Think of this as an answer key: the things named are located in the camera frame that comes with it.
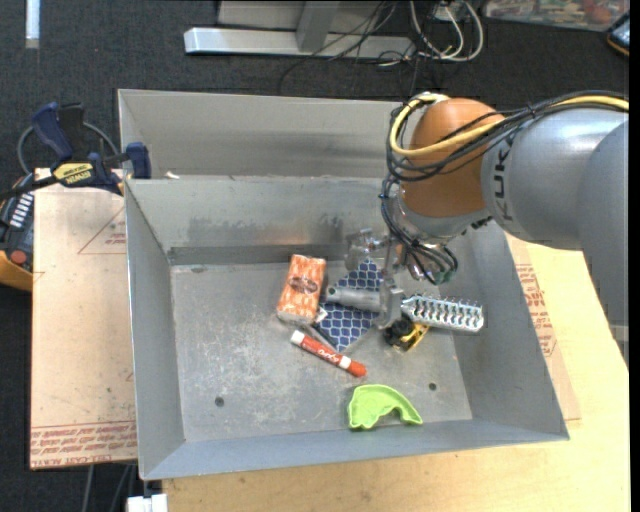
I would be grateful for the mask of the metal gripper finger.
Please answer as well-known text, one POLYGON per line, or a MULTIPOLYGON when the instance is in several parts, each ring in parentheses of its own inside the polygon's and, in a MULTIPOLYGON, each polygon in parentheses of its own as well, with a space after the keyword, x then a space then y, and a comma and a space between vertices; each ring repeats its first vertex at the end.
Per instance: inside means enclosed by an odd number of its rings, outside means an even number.
POLYGON ((356 270, 366 259, 381 249, 381 239, 371 228, 364 228, 347 235, 347 252, 344 257, 345 267, 349 271, 356 270))
POLYGON ((390 327, 401 315, 403 290, 394 282, 384 282, 380 289, 381 311, 377 318, 379 329, 390 327))

